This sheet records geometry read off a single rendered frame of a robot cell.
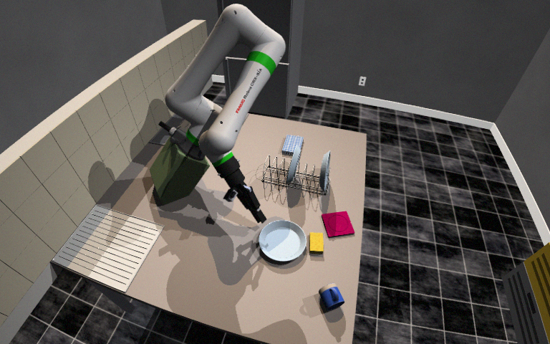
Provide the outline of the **yellow sponge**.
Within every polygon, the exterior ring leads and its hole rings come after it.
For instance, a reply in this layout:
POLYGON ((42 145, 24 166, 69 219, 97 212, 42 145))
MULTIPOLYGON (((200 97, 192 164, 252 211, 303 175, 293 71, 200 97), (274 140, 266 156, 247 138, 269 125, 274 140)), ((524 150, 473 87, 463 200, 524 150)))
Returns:
POLYGON ((311 254, 323 254, 323 233, 309 234, 309 253, 311 254))

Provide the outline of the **beige tiled wall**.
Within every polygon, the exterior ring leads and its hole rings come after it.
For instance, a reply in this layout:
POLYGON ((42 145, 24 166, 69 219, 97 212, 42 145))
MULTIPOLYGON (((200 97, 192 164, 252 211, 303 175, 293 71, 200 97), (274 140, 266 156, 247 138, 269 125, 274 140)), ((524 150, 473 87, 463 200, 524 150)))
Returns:
POLYGON ((208 38, 192 20, 96 81, 0 154, 0 344, 61 268, 50 261, 175 114, 165 95, 208 38))

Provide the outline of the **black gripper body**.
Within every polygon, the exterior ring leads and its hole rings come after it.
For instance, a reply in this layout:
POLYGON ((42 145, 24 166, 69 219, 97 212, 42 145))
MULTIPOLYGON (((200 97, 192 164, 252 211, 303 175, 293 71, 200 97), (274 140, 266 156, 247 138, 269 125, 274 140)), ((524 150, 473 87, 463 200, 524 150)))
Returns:
POLYGON ((244 179, 245 179, 245 177, 242 174, 240 169, 238 169, 236 172, 232 173, 230 176, 227 176, 227 177, 224 178, 224 180, 226 181, 226 183, 228 184, 228 186, 230 188, 236 187, 238 190, 241 189, 243 191, 244 195, 246 195, 247 194, 246 189, 243 186, 245 184, 244 179))

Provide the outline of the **blue and white checkered towel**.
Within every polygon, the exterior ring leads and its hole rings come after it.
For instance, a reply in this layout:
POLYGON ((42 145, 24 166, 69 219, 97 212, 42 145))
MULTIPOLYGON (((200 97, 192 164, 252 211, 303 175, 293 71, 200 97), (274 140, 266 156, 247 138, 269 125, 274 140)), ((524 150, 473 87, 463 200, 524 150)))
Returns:
POLYGON ((299 148, 301 149, 303 139, 304 137, 287 135, 286 140, 284 142, 284 146, 282 148, 282 153, 293 155, 296 145, 298 145, 299 148))

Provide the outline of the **dark pink square coaster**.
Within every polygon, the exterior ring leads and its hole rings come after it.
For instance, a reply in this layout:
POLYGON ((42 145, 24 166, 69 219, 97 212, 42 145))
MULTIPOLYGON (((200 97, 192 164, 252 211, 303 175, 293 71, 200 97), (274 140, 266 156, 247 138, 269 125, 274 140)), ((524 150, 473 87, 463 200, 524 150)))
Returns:
POLYGON ((322 214, 328 238, 354 234, 347 211, 322 214))

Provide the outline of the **grey ribbed sink drainer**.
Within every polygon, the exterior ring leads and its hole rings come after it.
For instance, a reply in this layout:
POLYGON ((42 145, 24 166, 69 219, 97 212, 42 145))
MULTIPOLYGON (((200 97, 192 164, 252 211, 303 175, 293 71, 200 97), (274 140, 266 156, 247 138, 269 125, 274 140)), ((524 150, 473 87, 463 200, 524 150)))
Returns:
MULTIPOLYGON (((180 116, 174 114, 171 119, 166 123, 166 125, 170 126, 171 128, 179 128, 180 126, 188 131, 188 128, 190 127, 190 123, 181 118, 180 116)), ((154 143, 158 145, 165 145, 167 140, 169 139, 170 135, 168 135, 168 131, 164 128, 161 128, 158 133, 152 138, 152 140, 149 143, 154 143)))

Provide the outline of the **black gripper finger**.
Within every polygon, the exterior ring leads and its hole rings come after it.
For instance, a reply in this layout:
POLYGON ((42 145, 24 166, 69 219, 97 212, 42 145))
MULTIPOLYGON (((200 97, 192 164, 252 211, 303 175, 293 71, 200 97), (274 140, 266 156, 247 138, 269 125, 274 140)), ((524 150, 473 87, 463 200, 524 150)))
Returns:
MULTIPOLYGON (((238 192, 238 190, 236 191, 238 192)), ((240 202, 244 205, 244 207, 246 209, 249 209, 249 211, 252 213, 252 215, 254 216, 255 220, 259 223, 260 220, 258 219, 257 215, 252 211, 253 209, 251 208, 250 204, 248 203, 248 201, 246 200, 246 198, 244 198, 239 192, 238 194, 236 195, 238 197, 238 199, 240 200, 240 202), (242 200, 243 199, 243 200, 242 200)))
POLYGON ((255 214, 258 216, 259 220, 261 221, 261 223, 264 223, 267 218, 264 216, 263 212, 261 211, 261 209, 259 208, 260 207, 260 203, 253 191, 253 188, 250 186, 246 186, 245 184, 243 185, 246 189, 246 195, 244 195, 243 191, 241 189, 239 189, 238 191, 242 194, 242 196, 244 198, 246 198, 246 200, 249 202, 249 204, 251 205, 251 207, 253 208, 252 211, 255 212, 255 214))

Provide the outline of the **white ribbed draining mat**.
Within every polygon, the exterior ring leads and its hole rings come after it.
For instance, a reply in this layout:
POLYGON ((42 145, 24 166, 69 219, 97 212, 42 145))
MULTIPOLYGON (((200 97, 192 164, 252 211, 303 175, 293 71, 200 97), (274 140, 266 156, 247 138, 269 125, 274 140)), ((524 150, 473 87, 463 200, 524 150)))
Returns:
POLYGON ((96 204, 52 261, 127 292, 164 227, 96 204))

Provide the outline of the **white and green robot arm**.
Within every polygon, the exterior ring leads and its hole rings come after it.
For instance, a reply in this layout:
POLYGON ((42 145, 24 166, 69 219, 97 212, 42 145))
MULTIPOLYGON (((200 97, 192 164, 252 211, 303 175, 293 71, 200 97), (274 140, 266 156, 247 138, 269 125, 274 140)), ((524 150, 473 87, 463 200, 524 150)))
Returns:
POLYGON ((165 95, 168 109, 190 123, 188 131, 181 126, 171 128, 162 121, 158 125, 169 132, 170 142, 188 157, 202 161, 206 156, 218 176, 230 176, 240 168, 240 160, 231 150, 241 126, 285 49, 282 36, 244 5, 227 6, 198 54, 165 95), (245 44, 251 51, 222 109, 201 92, 238 44, 245 44))

